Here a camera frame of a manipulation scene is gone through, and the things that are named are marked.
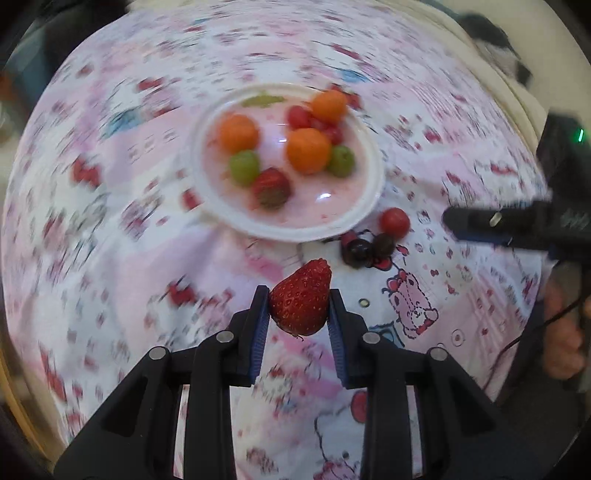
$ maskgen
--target printed tablecloth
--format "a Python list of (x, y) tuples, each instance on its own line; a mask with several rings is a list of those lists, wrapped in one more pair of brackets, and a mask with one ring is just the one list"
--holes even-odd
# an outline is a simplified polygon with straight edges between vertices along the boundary
[[(181, 154), (187, 134), (210, 102), (258, 82), (334, 82), (361, 96), (355, 115), (374, 133), (387, 182), (356, 230), (371, 238), (380, 211), (404, 209), (412, 231), (390, 259), (353, 270), (338, 239), (278, 244), (208, 216)], [(530, 315), (543, 258), (457, 244), (440, 217), (450, 204), (544, 188), (479, 82), (387, 7), (226, 0), (137, 12), (74, 51), (24, 132), (2, 227), (9, 331), (47, 379), (69, 440), (150, 347), (197, 345), (258, 284), (323, 257), (372, 330), (416, 351), (444, 346), (483, 385)], [(256, 385), (232, 391), (239, 476), (356, 478), (364, 399), (341, 388), (326, 330), (301, 341), (271, 324)], [(178, 449), (177, 475), (181, 461)]]

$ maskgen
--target red fruit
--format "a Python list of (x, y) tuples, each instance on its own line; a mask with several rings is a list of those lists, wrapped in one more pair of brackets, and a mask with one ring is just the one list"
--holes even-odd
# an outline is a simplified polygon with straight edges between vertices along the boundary
[(269, 306), (277, 326), (294, 336), (318, 332), (329, 308), (332, 272), (326, 260), (311, 260), (271, 291)]
[(287, 111), (287, 123), (292, 129), (310, 128), (311, 113), (301, 105), (294, 105)]
[(322, 120), (318, 120), (315, 116), (311, 117), (311, 120), (310, 120), (310, 127), (311, 128), (315, 128), (315, 129), (323, 132), (324, 130), (327, 129), (328, 126), (329, 126), (329, 124), (325, 124)]
[(340, 145), (343, 142), (343, 131), (336, 125), (330, 125), (322, 130), (322, 133), (326, 135), (330, 143), (333, 145)]
[(252, 192), (262, 207), (278, 209), (291, 196), (291, 183), (281, 170), (271, 167), (256, 178)]
[(410, 218), (400, 208), (389, 208), (379, 218), (379, 227), (382, 232), (399, 240), (410, 230)]

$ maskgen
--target strawberry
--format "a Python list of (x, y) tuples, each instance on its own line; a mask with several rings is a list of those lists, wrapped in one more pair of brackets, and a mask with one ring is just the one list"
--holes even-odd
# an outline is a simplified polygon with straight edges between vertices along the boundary
[(262, 207), (278, 209), (291, 196), (291, 183), (281, 170), (271, 167), (256, 178), (252, 192)]
[(324, 258), (311, 260), (271, 291), (271, 317), (294, 336), (318, 332), (326, 322), (332, 272)]

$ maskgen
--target hello kitty print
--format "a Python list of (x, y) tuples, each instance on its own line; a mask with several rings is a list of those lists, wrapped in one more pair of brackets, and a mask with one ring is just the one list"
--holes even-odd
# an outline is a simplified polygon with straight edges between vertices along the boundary
[[(389, 258), (354, 270), (339, 238), (278, 244), (206, 213), (199, 173), (180, 155), (187, 135), (220, 95), (262, 82), (353, 95), (387, 178), (355, 232), (371, 241), (389, 207), (411, 219)], [(544, 193), (534, 156), (478, 81), (383, 5), (223, 0), (135, 12), (70, 55), (22, 136), (2, 224), (9, 332), (47, 383), (68, 442), (150, 347), (198, 345), (257, 285), (323, 257), (370, 330), (400, 348), (440, 345), (484, 385), (529, 318), (543, 259), (458, 244), (441, 214)], [(240, 479), (358, 478), (366, 397), (340, 386), (325, 330), (300, 341), (272, 324), (254, 388), (231, 394)]]

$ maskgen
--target cartoon bear print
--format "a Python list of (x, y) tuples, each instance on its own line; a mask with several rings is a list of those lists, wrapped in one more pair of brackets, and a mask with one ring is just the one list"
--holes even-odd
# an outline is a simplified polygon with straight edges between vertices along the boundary
[(388, 279), (387, 285), (382, 293), (388, 293), (390, 303), (398, 313), (397, 321), (408, 338), (421, 335), (439, 318), (439, 312), (431, 307), (412, 273), (399, 270), (396, 276)]

